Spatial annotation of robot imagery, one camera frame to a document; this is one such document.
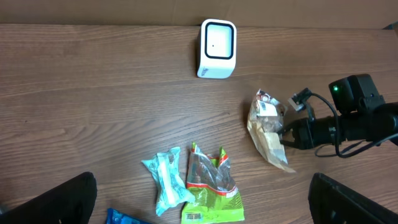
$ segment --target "crumpled plastic wrapper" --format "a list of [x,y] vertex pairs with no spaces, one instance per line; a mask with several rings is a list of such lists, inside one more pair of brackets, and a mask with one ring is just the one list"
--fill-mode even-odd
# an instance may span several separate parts
[[248,130],[256,149],[267,162],[286,172],[295,172],[287,164],[285,148],[276,133],[283,128],[286,111],[285,105],[259,90],[250,106]]
[[204,154],[192,143],[187,175],[187,189],[195,202],[186,203],[181,224],[222,223],[244,220],[241,194],[231,177],[231,161],[220,147],[219,156]]
[[168,208],[181,202],[194,202],[195,196],[185,188],[178,171],[180,148],[159,152],[152,159],[141,161],[152,173],[158,190],[156,215],[161,216]]
[[116,209],[108,208],[108,216],[106,217],[105,224],[150,224],[150,223],[123,214],[117,211]]

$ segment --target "black object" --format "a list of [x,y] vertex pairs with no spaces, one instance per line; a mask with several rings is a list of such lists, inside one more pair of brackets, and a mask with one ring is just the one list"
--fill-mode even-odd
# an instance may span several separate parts
[[398,215],[332,178],[316,173],[308,194],[314,224],[398,223]]
[[352,75],[332,82],[329,84],[329,90],[336,109],[341,114],[349,114],[352,111],[371,113],[386,103],[368,74]]
[[[356,155],[387,140],[398,145],[398,103],[386,104],[370,75],[352,75],[329,84],[329,89],[341,116],[337,115],[326,99],[306,88],[291,100],[296,104],[293,104],[296,110],[307,109],[308,118],[293,121],[281,129],[279,134],[292,131],[294,137],[294,142],[282,140],[282,144],[297,149],[312,149],[322,144],[333,144],[336,154],[321,157],[343,158]],[[313,109],[307,103],[311,96],[325,102],[334,117],[315,119]],[[354,152],[343,154],[353,148],[350,146],[340,152],[339,145],[345,140],[365,140],[371,143]]]
[[94,175],[84,172],[0,215],[0,223],[86,224],[96,197]]

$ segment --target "black cable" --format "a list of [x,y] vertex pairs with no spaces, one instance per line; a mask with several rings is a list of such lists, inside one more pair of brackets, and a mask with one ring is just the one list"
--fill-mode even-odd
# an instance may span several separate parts
[[361,148],[359,148],[359,149],[357,149],[357,150],[355,150],[355,151],[353,151],[353,152],[351,152],[351,153],[348,153],[348,154],[345,154],[345,155],[342,155],[342,156],[344,156],[343,158],[348,158],[348,157],[351,157],[351,156],[355,156],[355,155],[357,155],[358,153],[360,153],[360,152],[363,152],[363,151],[365,151],[365,150],[367,150],[367,149],[370,149],[370,148],[372,148],[373,146],[378,146],[378,145],[380,145],[381,143],[383,143],[383,142],[385,142],[385,141],[388,141],[388,140],[391,140],[391,139],[394,139],[394,138],[398,138],[398,133],[395,133],[395,134],[391,134],[390,136],[388,136],[388,137],[386,137],[386,138],[384,138],[384,139],[382,139],[382,140],[379,140],[379,141],[374,141],[374,142],[370,142],[369,144],[367,144],[367,145],[365,145],[365,146],[363,146],[363,147],[361,147]]
[[[359,142],[357,142],[357,143],[355,143],[355,144],[352,144],[352,145],[348,146],[347,148],[343,149],[343,150],[340,152],[340,154],[344,154],[344,153],[350,151],[350,150],[353,149],[354,147],[360,145],[362,142],[365,142],[365,140],[359,141]],[[318,152],[319,152],[323,147],[325,147],[325,146],[330,146],[330,145],[331,145],[331,144],[324,144],[324,145],[320,146],[317,150],[315,150],[315,153],[314,153],[315,156],[316,156],[316,157],[319,157],[319,158],[337,156],[337,154],[318,155]]]
[[329,101],[327,101],[324,97],[322,97],[319,94],[316,93],[311,93],[312,96],[315,96],[317,98],[319,98],[320,100],[322,100],[324,103],[326,103],[329,108],[331,109],[331,112],[333,113],[333,116],[335,118],[335,128],[336,128],[336,133],[335,133],[335,150],[336,150],[336,155],[339,157],[343,157],[344,155],[340,154],[339,151],[339,145],[340,145],[340,128],[339,128],[339,124],[338,124],[338,115],[336,110],[333,108],[333,106],[329,103]]

